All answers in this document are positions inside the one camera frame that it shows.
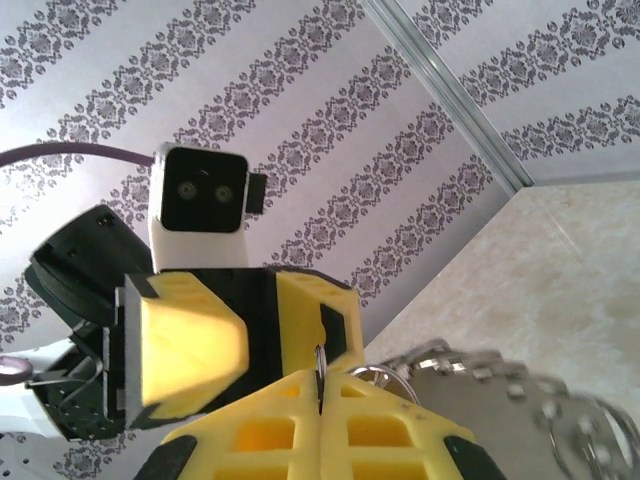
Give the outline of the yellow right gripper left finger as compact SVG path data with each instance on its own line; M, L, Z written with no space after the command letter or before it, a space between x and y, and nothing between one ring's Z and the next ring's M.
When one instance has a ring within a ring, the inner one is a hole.
M171 431L137 479L320 477L314 372L296 372Z

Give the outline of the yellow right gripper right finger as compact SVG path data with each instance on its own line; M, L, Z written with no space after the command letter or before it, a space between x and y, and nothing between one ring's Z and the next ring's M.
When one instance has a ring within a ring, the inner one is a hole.
M320 477L499 480L505 475L467 428L331 371L320 415Z

